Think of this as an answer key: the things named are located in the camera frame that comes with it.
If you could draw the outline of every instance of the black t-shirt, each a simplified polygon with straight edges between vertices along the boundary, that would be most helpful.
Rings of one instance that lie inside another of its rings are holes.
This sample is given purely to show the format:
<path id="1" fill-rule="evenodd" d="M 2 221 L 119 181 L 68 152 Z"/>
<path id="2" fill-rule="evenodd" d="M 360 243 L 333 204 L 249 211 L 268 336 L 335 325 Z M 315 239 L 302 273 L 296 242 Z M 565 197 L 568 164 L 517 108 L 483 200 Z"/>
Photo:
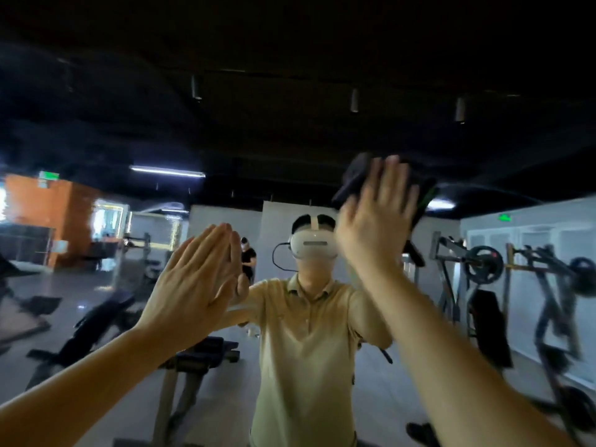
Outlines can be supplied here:
<path id="1" fill-rule="evenodd" d="M 246 251 L 242 251 L 242 263 L 249 263 L 250 259 L 256 257 L 257 253 L 254 249 L 248 248 Z M 242 265 L 242 273 L 246 274 L 249 279 L 253 278 L 253 269 L 250 266 Z"/>

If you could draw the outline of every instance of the beige polo shirt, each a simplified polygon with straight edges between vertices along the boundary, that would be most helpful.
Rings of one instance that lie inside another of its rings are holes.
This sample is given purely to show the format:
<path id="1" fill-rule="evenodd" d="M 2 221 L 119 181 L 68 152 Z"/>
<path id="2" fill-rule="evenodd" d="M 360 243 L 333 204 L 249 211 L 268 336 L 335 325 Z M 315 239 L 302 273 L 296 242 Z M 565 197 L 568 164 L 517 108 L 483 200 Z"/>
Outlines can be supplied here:
<path id="1" fill-rule="evenodd" d="M 258 324 L 261 384 L 252 447 L 356 444 L 352 377 L 359 341 L 387 348 L 391 335 L 368 296 L 332 281 L 313 302 L 297 275 L 250 288 Z"/>

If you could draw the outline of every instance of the polo shirt collar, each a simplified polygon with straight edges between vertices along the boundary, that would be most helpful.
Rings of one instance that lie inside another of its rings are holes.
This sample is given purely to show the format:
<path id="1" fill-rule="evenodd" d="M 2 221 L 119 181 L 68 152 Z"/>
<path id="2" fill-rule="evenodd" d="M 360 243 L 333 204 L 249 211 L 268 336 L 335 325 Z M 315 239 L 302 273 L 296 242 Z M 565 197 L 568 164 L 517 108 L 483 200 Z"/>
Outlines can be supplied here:
<path id="1" fill-rule="evenodd" d="M 332 292 L 333 292 L 334 285 L 335 285 L 335 280 L 333 280 L 333 278 L 332 278 L 329 281 L 329 283 L 327 285 L 325 285 L 325 288 L 323 289 L 323 292 L 321 292 L 321 294 L 317 296 L 317 300 L 320 299 L 320 298 L 328 297 L 329 295 L 331 295 Z M 301 288 L 300 287 L 300 283 L 298 282 L 298 273 L 296 273 L 288 281 L 288 292 L 289 293 L 292 293 L 294 295 L 298 295 L 300 288 Z"/>

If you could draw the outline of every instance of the person in black shirt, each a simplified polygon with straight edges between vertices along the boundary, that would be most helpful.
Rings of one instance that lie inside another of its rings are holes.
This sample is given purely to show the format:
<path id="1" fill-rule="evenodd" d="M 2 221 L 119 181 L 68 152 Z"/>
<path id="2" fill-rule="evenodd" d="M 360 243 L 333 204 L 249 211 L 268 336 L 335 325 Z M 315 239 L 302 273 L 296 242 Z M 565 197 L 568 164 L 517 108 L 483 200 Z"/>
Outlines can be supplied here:
<path id="1" fill-rule="evenodd" d="M 255 277 L 255 266 L 257 266 L 257 253 L 250 247 L 248 238 L 242 237 L 240 244 L 242 245 L 242 273 L 249 278 L 252 284 Z"/>

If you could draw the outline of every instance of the man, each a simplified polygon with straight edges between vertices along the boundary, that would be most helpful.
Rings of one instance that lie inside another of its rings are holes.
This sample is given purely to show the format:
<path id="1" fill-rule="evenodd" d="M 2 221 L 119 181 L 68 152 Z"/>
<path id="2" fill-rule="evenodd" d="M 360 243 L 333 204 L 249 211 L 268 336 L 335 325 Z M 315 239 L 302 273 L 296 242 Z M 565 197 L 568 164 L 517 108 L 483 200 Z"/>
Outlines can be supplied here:
<path id="1" fill-rule="evenodd" d="M 335 224 L 325 215 L 299 217 L 290 240 L 298 273 L 250 289 L 241 280 L 242 304 L 218 325 L 255 323 L 261 330 L 251 447 L 357 445 L 354 356 L 362 341 L 385 349 L 392 339 L 368 295 L 332 278 Z"/>
<path id="2" fill-rule="evenodd" d="M 242 245 L 242 273 L 249 278 L 249 282 L 252 284 L 257 266 L 257 253 L 250 247 L 248 238 L 242 237 L 240 244 Z"/>

